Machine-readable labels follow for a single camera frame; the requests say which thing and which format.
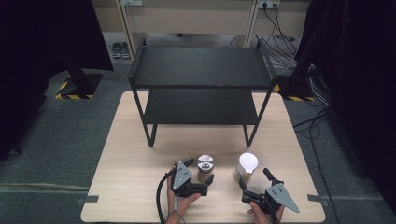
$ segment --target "pair of shoes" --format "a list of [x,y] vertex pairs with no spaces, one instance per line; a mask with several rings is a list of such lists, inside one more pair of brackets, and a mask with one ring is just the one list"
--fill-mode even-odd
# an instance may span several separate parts
[[122,42],[121,53],[123,59],[131,58],[131,55],[129,54],[128,44],[126,42]]
[[113,58],[118,59],[122,57],[123,59],[129,59],[131,58],[131,55],[129,53],[128,49],[128,44],[126,42],[122,42],[122,44],[119,43],[113,43],[113,46],[111,47],[111,52],[113,55]]

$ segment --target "silver lid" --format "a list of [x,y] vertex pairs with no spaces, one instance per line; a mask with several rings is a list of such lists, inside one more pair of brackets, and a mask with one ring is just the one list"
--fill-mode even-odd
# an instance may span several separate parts
[[202,155],[198,158],[197,166],[200,172],[209,173],[213,170],[215,164],[211,156]]

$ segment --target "desk panel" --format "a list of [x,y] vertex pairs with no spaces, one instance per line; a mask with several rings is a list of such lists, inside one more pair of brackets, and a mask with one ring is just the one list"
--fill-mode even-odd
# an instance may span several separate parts
[[[139,92],[142,105],[148,93]],[[258,108],[265,94],[253,94]],[[301,212],[285,209],[282,222],[322,222],[320,203],[309,202],[307,194],[317,195],[302,151],[292,129],[282,98],[273,94],[251,147],[246,147],[241,126],[159,125],[154,147],[149,147],[134,97],[125,92],[113,120],[99,161],[89,196],[97,203],[85,203],[81,218],[85,222],[159,222],[155,194],[164,173],[178,161],[209,154],[215,161],[215,179],[206,197],[188,210],[187,223],[252,223],[249,205],[241,202],[242,190],[233,179],[239,156],[251,152],[259,166],[247,188],[263,192],[271,183],[262,173],[267,167],[285,181],[285,187]],[[196,163],[190,167],[196,182]],[[167,214],[166,187],[161,195]]]

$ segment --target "yellow and black hazard tape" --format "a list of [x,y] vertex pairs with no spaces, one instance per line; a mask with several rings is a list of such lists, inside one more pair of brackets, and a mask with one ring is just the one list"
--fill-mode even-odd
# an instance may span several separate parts
[[[276,93],[280,92],[280,88],[279,88],[278,84],[276,84],[274,86],[274,91]],[[284,96],[284,95],[282,95],[282,98],[284,100],[290,100],[290,101],[314,101],[314,97],[311,97],[311,96],[303,97],[303,96]]]
[[62,83],[61,88],[58,90],[58,94],[55,96],[55,99],[67,99],[67,100],[82,100],[82,99],[91,99],[93,97],[92,94],[82,95],[82,94],[63,94],[62,91],[67,87],[67,85],[74,85],[73,82],[69,83],[71,77],[68,76],[67,79]]

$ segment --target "lower shelf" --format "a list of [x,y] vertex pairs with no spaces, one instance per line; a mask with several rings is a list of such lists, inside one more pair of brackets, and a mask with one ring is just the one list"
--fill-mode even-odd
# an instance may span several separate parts
[[147,124],[254,125],[251,90],[153,89],[144,115]]

